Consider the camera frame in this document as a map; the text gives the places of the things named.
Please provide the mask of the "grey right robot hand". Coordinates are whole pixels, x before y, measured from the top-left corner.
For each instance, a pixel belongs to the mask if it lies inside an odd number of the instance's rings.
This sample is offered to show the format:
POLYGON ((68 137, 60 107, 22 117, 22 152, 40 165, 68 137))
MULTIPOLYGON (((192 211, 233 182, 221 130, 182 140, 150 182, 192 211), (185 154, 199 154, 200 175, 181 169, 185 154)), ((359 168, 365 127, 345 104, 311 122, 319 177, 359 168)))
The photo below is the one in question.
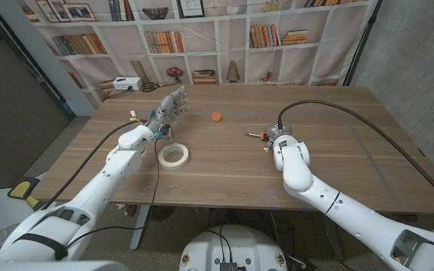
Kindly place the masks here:
POLYGON ((283 124, 283 127, 280 129, 277 124, 269 124, 265 127, 264 131, 260 135, 260 139, 266 142, 266 146, 264 147, 264 151, 270 153, 273 150, 274 142, 280 136, 292 134, 292 129, 287 124, 283 124))

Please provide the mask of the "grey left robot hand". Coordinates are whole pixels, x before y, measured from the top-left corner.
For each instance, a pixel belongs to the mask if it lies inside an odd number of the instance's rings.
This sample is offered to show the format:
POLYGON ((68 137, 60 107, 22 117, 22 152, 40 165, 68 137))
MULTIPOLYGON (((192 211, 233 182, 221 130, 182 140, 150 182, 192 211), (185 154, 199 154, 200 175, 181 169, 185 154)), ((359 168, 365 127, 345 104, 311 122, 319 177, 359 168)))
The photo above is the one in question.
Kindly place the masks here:
POLYGON ((165 96, 156 112, 151 116, 146 125, 153 133, 156 133, 164 125, 171 125, 177 116, 186 112, 190 107, 185 107, 188 100, 185 86, 165 96))

